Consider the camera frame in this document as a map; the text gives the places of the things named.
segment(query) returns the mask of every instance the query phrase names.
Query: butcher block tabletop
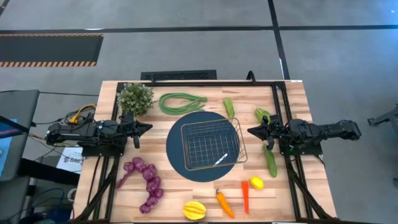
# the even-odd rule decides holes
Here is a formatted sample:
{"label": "butcher block tabletop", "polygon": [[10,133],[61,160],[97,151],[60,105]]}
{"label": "butcher block tabletop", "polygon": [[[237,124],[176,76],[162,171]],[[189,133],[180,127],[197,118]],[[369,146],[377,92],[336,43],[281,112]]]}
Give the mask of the butcher block tabletop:
{"label": "butcher block tabletop", "polygon": [[[118,82],[120,81],[103,82],[98,98],[95,120],[111,119]],[[145,81],[124,82],[145,83]],[[303,83],[301,81],[286,81],[285,84],[293,118],[312,121]],[[245,163],[236,164],[226,175],[212,182],[194,182],[182,177],[173,169],[167,158],[166,139],[170,128],[183,115],[172,116],[164,114],[160,110],[159,104],[155,103],[154,108],[150,109],[146,115],[137,117],[138,121],[153,124],[154,127],[141,136],[140,149],[135,149],[132,139],[129,138],[124,155],[120,158],[118,180],[125,174],[123,170],[125,162],[131,161],[136,156],[142,157],[148,164],[155,164],[157,175],[162,179],[160,187],[165,189],[164,196],[156,206],[152,207],[150,213],[141,214],[139,207],[145,203],[149,194],[145,191],[146,181],[141,174],[135,173],[128,178],[120,189],[115,191],[111,222],[189,222],[189,219],[185,218],[182,211],[183,205],[189,201],[200,202],[206,207],[206,217],[200,220],[202,222],[295,220],[285,162],[284,158],[279,154],[277,141],[272,152],[275,156],[278,174],[277,177],[273,178],[268,171],[262,152],[262,146],[266,142],[262,142],[247,132],[248,128],[259,125],[254,115],[256,108],[262,108],[271,114],[276,114],[271,87],[160,86],[153,87],[153,92],[155,100],[158,100],[160,96],[166,93],[188,93],[205,96],[208,101],[203,109],[219,113],[226,118],[228,115],[224,108],[223,98],[231,98],[235,110],[235,118],[239,120],[243,132],[248,160]],[[282,94],[280,93],[279,98],[282,116],[284,117],[284,122],[286,122]],[[186,103],[186,100],[180,99],[166,101],[167,106],[181,106]],[[335,217],[335,208],[323,164],[314,156],[302,156],[302,160],[309,191],[324,210]],[[84,161],[74,203],[76,216],[86,207],[96,161],[97,157],[88,157]],[[110,160],[108,170],[110,170],[112,163],[112,160]],[[97,169],[91,198],[98,188],[101,165]],[[241,182],[249,180],[252,176],[258,176],[264,181],[264,189],[256,190],[250,186],[250,215],[247,215],[244,212]],[[216,189],[220,189],[224,193],[235,214],[235,219],[231,219],[219,206],[215,194]],[[299,189],[297,189],[297,192],[300,200],[300,211],[302,216],[305,217],[302,194]],[[104,217],[107,198],[108,191],[102,200],[100,218]]]}

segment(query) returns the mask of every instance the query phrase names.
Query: metal wire rack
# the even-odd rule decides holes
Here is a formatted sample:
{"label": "metal wire rack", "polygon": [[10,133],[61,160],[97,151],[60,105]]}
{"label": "metal wire rack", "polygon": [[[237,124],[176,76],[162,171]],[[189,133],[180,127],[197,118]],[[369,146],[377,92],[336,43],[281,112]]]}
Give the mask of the metal wire rack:
{"label": "metal wire rack", "polygon": [[184,124],[181,134],[187,170],[233,165],[248,159],[236,118]]}

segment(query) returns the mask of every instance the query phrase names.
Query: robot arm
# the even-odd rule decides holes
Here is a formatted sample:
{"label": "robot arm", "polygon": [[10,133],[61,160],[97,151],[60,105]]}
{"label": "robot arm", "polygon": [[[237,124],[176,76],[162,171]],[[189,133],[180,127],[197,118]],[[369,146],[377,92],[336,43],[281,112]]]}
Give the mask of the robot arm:
{"label": "robot arm", "polygon": [[51,146],[64,141],[77,141],[77,144],[83,147],[84,156],[102,156],[102,151],[110,152],[106,154],[115,156],[122,153],[120,151],[124,149],[127,137],[134,138],[134,146],[139,148],[139,137],[150,128],[152,128],[151,124],[135,121],[133,113],[121,116],[120,124],[112,120],[95,121],[89,114],[85,122],[79,125],[70,126],[59,123],[51,125],[45,135],[45,140]]}
{"label": "robot arm", "polygon": [[301,119],[291,119],[284,126],[277,115],[271,116],[270,122],[264,116],[262,124],[249,128],[248,132],[263,141],[268,140],[268,150],[274,147],[274,139],[283,139],[290,146],[300,149],[317,145],[328,138],[358,140],[361,136],[358,125],[353,121],[341,120],[335,124],[316,125]]}

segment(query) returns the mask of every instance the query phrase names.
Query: black floor mat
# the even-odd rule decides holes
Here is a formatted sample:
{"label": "black floor mat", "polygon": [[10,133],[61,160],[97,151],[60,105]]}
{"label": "black floor mat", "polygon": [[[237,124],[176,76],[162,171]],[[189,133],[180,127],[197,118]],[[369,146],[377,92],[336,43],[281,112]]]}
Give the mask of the black floor mat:
{"label": "black floor mat", "polygon": [[103,34],[0,34],[0,67],[91,67]]}
{"label": "black floor mat", "polygon": [[216,80],[216,70],[141,72],[141,80]]}

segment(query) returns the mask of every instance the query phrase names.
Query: dark blue circular mat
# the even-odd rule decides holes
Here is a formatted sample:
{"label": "dark blue circular mat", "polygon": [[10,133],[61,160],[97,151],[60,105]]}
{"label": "dark blue circular mat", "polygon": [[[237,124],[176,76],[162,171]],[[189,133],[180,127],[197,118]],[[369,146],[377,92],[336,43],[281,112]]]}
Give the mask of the dark blue circular mat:
{"label": "dark blue circular mat", "polygon": [[225,118],[222,115],[214,112],[207,112],[207,111],[193,112],[180,118],[170,129],[169,135],[167,136],[166,153],[172,167],[181,176],[192,181],[209,182],[224,176],[234,166],[234,165],[228,165],[217,168],[201,169],[194,171],[189,171],[185,168],[181,127],[184,124],[204,122],[204,121],[214,121],[218,119],[225,119]]}

